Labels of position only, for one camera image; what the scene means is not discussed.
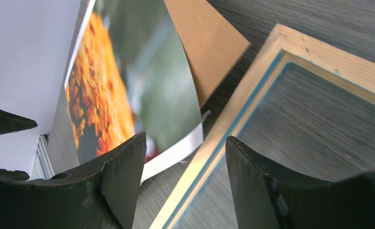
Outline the orange flower photo print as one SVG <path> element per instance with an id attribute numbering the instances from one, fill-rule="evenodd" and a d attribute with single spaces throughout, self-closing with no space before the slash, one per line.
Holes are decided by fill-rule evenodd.
<path id="1" fill-rule="evenodd" d="M 145 132 L 145 181 L 204 140 L 192 71 L 162 0 L 89 0 L 64 92 L 80 164 Z"/>

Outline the clear acrylic sheet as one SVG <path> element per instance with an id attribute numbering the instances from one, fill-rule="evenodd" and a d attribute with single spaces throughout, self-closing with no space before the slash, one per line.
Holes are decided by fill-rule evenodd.
<path id="1" fill-rule="evenodd" d="M 375 170 L 375 105 L 291 63 L 238 138 L 297 172 L 341 180 Z"/>

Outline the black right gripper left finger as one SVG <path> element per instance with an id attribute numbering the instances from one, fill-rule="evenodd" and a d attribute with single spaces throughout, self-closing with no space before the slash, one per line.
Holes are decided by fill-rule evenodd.
<path id="1" fill-rule="evenodd" d="M 146 134 L 51 179 L 0 177 L 0 229 L 130 229 Z"/>

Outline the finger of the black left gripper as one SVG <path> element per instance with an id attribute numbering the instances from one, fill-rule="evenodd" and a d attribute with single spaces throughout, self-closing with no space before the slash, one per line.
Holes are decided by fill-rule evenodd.
<path id="1" fill-rule="evenodd" d="M 0 135 L 28 130 L 37 126 L 37 123 L 32 119 L 0 109 Z"/>
<path id="2" fill-rule="evenodd" d="M 0 169 L 0 178 L 14 181 L 27 181 L 30 176 L 25 171 Z"/>

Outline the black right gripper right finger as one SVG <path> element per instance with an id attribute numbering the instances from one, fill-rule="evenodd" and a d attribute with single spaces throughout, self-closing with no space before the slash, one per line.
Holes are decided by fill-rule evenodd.
<path id="1" fill-rule="evenodd" d="M 375 229 L 375 172 L 330 182 L 289 169 L 234 136 L 226 164 L 241 229 Z"/>

